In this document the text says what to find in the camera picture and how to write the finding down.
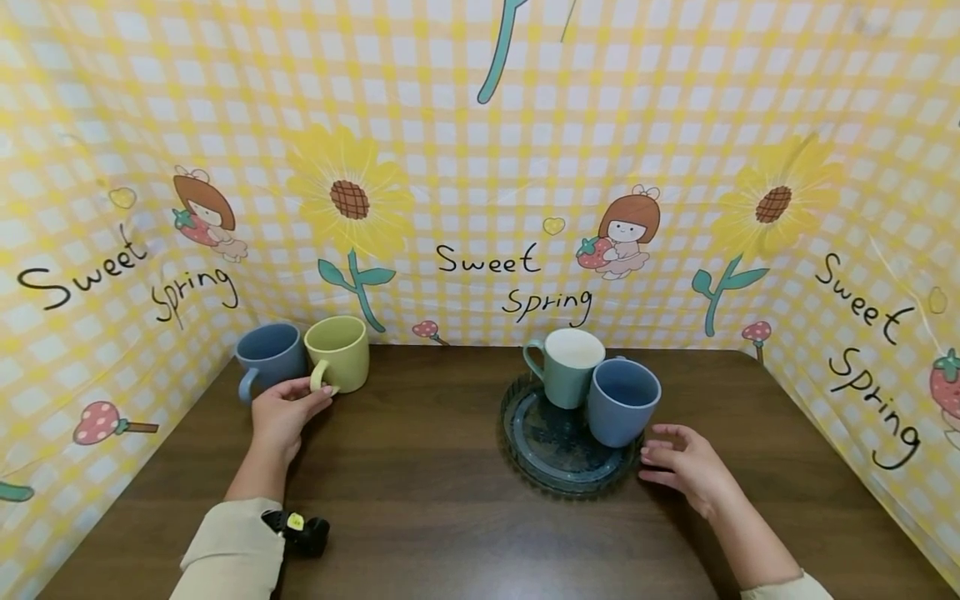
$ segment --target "sunflower center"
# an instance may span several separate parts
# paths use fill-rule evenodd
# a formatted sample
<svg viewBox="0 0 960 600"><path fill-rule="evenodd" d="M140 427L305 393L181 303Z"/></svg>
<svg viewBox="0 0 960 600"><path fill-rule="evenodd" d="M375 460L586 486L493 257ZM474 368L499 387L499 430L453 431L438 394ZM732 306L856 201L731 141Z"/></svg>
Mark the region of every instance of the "sunflower center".
<svg viewBox="0 0 960 600"><path fill-rule="evenodd" d="M330 201L348 219L366 219L370 214L367 192L353 181L334 181L330 187Z"/></svg>
<svg viewBox="0 0 960 600"><path fill-rule="evenodd" d="M773 223L786 212L792 199L793 192L786 185L773 188L756 205L756 219L761 223Z"/></svg>

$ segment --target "finger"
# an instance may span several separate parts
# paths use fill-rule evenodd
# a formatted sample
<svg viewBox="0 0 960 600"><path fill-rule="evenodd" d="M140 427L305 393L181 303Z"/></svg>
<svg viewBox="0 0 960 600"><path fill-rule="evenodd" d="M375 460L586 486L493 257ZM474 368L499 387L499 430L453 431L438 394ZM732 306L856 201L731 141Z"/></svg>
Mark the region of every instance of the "finger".
<svg viewBox="0 0 960 600"><path fill-rule="evenodd" d="M700 438L700 434L690 429L686 425L678 425L674 423L658 423L654 425L654 433L659 433L666 436L674 436L675 438L680 438L687 444L691 444L694 440Z"/></svg>
<svg viewBox="0 0 960 600"><path fill-rule="evenodd" d="M302 397L299 400L294 400L294 402L297 403L297 405L301 408L301 410L303 410L304 413L316 414L316 413L313 413L314 410L316 410L316 412L319 413L324 408L326 408L327 406L333 403L331 392L333 392L333 388L331 388L330 386L326 386L324 388L321 388L320 390L317 390L316 392L311 392L310 394Z"/></svg>
<svg viewBox="0 0 960 600"><path fill-rule="evenodd" d="M324 410L326 410L327 408L329 408L331 404L333 404L333 398L332 398L332 397L328 396L328 397L324 398L324 399L320 402L320 404L316 404L316 405L312 406L312 407L310 408L310 410L307 411L306 420L311 420L311 419L313 419L314 417L316 417L317 415L319 415L320 413L322 413Z"/></svg>
<svg viewBox="0 0 960 600"><path fill-rule="evenodd" d="M663 470L642 470L637 476L643 481L659 483L662 486L673 488L674 490L680 489L680 481L677 479L677 473L668 473Z"/></svg>
<svg viewBox="0 0 960 600"><path fill-rule="evenodd" d="M277 383L270 391L280 397L302 394L310 391L310 377L301 377L300 379L287 379Z"/></svg>
<svg viewBox="0 0 960 600"><path fill-rule="evenodd" d="M647 440L643 443L644 446L648 448L666 448L668 450L676 449L673 445L673 442L667 440Z"/></svg>
<svg viewBox="0 0 960 600"><path fill-rule="evenodd" d="M676 470L677 460L681 456L680 452L668 448L643 447L640 449L640 460L643 463L671 470Z"/></svg>

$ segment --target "cartoon girl holding strawberry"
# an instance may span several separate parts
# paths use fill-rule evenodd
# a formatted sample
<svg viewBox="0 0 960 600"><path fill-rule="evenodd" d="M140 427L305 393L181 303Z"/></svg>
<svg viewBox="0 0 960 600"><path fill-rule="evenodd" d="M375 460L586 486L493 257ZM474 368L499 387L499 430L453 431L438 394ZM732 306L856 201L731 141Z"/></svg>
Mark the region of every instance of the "cartoon girl holding strawberry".
<svg viewBox="0 0 960 600"><path fill-rule="evenodd" d="M597 235L584 239L577 262L602 273L607 280L622 279L639 271L650 258L640 244L649 244L660 228L657 187L635 185L632 193L614 200L600 221Z"/></svg>
<svg viewBox="0 0 960 600"><path fill-rule="evenodd" d="M229 262L240 262L247 256L247 243L233 237L236 218L230 203L210 185L210 175L203 169L187 172L177 165L174 188L185 210L174 210L174 227L189 239L209 246Z"/></svg>

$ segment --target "checkered paper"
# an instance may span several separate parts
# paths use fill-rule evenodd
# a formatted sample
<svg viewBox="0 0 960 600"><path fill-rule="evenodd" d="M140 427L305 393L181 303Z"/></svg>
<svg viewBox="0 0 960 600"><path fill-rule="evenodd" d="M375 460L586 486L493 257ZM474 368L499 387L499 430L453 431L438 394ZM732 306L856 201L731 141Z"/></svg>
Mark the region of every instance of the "checkered paper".
<svg viewBox="0 0 960 600"><path fill-rule="evenodd" d="M611 348L756 355L741 330L765 321L766 367L960 588L960 450L930 383L960 339L960 9L571 2L516 8L485 103L499 0L0 6L0 481L34 493L0 501L0 597L37 594L244 331L364 316L318 272L323 259L346 274L348 249L290 184L296 140L317 127L374 147L411 195L403 250L357 258L396 272L366 288L375 342L516 346L583 323ZM769 272L724 293L707 336L693 278L715 284L734 258L711 229L718 200L758 148L811 134L843 167L839 200L789 248L739 265ZM239 262L225 260L239 247L173 227L179 168L227 200ZM642 269L605 280L575 253L638 184L660 191L660 230ZM445 256L485 266L449 271ZM911 306L887 329L894 346L885 315ZM829 391L865 369L879 399L864 399L873 385ZM158 431L75 443L98 401ZM907 427L916 452L879 467L912 448Z"/></svg>

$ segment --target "yellow heart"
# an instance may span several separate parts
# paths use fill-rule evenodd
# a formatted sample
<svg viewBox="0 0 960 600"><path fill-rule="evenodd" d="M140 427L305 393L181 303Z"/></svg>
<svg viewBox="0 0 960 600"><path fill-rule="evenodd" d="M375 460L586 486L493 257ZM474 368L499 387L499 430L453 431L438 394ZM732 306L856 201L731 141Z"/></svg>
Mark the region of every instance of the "yellow heart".
<svg viewBox="0 0 960 600"><path fill-rule="evenodd" d="M930 312L934 315L942 315L947 312L947 295L939 287L930 290L930 297L927 299Z"/></svg>
<svg viewBox="0 0 960 600"><path fill-rule="evenodd" d="M130 208L136 204L136 192L129 187L111 189L107 193L107 197L117 208Z"/></svg>
<svg viewBox="0 0 960 600"><path fill-rule="evenodd" d="M560 217L548 217L543 219L543 230L550 235L557 235L566 227L566 221Z"/></svg>

